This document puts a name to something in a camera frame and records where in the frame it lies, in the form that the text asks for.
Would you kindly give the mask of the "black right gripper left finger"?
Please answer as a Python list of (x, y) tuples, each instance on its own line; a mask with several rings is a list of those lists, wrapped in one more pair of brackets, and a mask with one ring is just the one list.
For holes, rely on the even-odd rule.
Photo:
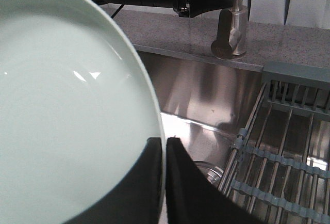
[(151, 137), (115, 188), (66, 223), (158, 223), (161, 207), (162, 144)]

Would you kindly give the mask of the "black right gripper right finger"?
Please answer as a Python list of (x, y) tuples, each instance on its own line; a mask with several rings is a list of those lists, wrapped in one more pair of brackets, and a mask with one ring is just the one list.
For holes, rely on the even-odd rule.
[(203, 176), (179, 138), (167, 139), (168, 223), (262, 223)]

